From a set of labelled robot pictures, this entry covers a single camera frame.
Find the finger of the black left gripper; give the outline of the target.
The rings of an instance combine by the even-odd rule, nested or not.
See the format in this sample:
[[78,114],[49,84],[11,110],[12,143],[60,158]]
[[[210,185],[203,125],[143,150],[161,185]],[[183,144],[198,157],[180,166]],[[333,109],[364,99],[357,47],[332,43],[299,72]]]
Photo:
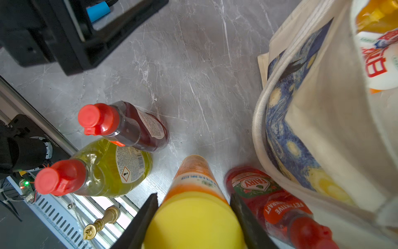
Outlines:
[[48,27],[56,42],[50,46],[66,75],[99,66],[140,25],[168,1],[140,1],[100,30],[93,28],[81,1],[49,1],[55,20]]

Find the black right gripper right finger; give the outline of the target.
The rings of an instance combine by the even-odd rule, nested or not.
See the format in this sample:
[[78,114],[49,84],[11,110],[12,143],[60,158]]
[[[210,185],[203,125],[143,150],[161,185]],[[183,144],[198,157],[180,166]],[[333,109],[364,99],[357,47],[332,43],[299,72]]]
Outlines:
[[230,207],[239,221],[248,249],[278,248],[238,194],[231,195]]

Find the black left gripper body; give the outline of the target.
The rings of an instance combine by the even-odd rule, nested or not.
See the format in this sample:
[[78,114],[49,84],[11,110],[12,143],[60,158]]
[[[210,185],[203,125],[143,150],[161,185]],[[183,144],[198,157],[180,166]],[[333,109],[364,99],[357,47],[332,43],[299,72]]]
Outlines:
[[56,62],[75,72],[75,53],[58,14],[62,1],[1,1],[1,47],[22,67]]

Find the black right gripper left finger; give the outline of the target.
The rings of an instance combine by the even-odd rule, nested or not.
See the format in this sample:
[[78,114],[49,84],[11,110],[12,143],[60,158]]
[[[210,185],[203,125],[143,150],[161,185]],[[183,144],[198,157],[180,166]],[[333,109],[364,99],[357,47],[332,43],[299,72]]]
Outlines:
[[151,194],[111,249],[141,249],[146,231],[159,208],[157,193]]

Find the orange bottle yellow cap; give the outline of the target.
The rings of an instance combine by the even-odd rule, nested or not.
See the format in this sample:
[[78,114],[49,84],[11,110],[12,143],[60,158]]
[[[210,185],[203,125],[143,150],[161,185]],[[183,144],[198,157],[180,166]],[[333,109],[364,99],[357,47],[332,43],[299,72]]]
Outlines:
[[145,234],[144,249],[244,249],[239,221],[208,162],[184,159]]
[[398,30],[384,34],[360,32],[357,34],[369,79],[370,93],[379,93],[398,87]]

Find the starry night canvas tote bag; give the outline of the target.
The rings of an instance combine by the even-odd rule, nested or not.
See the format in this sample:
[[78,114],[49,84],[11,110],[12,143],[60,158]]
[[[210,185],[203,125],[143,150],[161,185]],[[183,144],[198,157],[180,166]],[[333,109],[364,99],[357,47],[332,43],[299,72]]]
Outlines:
[[302,1],[269,42],[252,122],[264,170],[343,249],[398,246],[398,90],[370,93],[356,16]]

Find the large orange dish soap bottle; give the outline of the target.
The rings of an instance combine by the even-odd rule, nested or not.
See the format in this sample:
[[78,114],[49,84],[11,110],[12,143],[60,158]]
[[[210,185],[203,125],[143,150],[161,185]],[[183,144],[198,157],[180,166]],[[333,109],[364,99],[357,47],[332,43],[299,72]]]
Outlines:
[[398,28],[398,1],[369,1],[356,17],[357,32],[386,33]]

